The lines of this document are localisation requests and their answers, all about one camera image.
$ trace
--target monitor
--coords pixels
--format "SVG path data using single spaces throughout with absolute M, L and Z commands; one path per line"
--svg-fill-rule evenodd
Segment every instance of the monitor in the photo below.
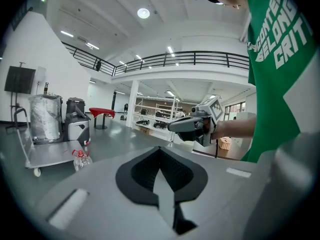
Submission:
M 35 72 L 36 70 L 31 68 L 10 66 L 4 90 L 6 92 L 30 94 Z

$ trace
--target ceiling vent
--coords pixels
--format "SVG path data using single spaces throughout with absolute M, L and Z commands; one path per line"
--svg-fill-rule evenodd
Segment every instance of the ceiling vent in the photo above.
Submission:
M 86 40 L 84 37 L 82 37 L 82 36 L 77 36 L 77 38 L 76 39 L 78 39 L 79 41 L 81 41 L 81 42 L 83 42 L 83 43 L 86 43 L 88 40 Z

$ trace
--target cart wheel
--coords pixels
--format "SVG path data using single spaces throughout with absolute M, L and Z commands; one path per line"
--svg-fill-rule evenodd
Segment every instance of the cart wheel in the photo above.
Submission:
M 34 174 L 34 176 L 36 176 L 36 177 L 40 177 L 40 175 L 41 175 L 41 170 L 40 170 L 40 168 L 34 168 L 33 174 Z

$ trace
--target black railing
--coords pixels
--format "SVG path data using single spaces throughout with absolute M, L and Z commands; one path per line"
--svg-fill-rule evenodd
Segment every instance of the black railing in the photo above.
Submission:
M 99 60 L 101 60 L 101 67 L 99 71 L 106 73 L 110 76 L 115 75 L 116 66 L 84 50 L 81 50 L 73 45 L 70 45 L 65 42 L 62 42 L 62 43 L 68 49 L 68 51 L 72 54 L 72 56 L 80 63 L 80 65 L 88 69 L 97 71 L 97 63 Z
M 249 69 L 249 57 L 235 53 L 207 50 L 177 51 L 163 53 L 133 60 L 115 67 L 114 76 L 142 69 L 153 69 L 165 66 L 186 65 L 222 65 L 228 68 Z
M 127 72 L 142 69 L 153 69 L 166 66 L 186 65 L 221 65 L 228 68 L 249 69 L 249 57 L 235 53 L 208 50 L 177 51 L 172 53 L 157 54 L 133 60 L 124 65 L 115 66 L 97 56 L 94 56 L 73 45 L 62 42 L 72 56 L 84 67 L 97 70 L 97 62 L 101 60 L 99 71 L 110 76 L 117 76 Z

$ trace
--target red tablecloth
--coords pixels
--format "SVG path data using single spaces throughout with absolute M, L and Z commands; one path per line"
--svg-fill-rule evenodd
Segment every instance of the red tablecloth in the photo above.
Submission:
M 115 118 L 115 111 L 111 109 L 90 107 L 89 110 L 94 118 L 96 118 L 100 114 L 109 114 L 110 116 L 112 116 L 112 118 Z

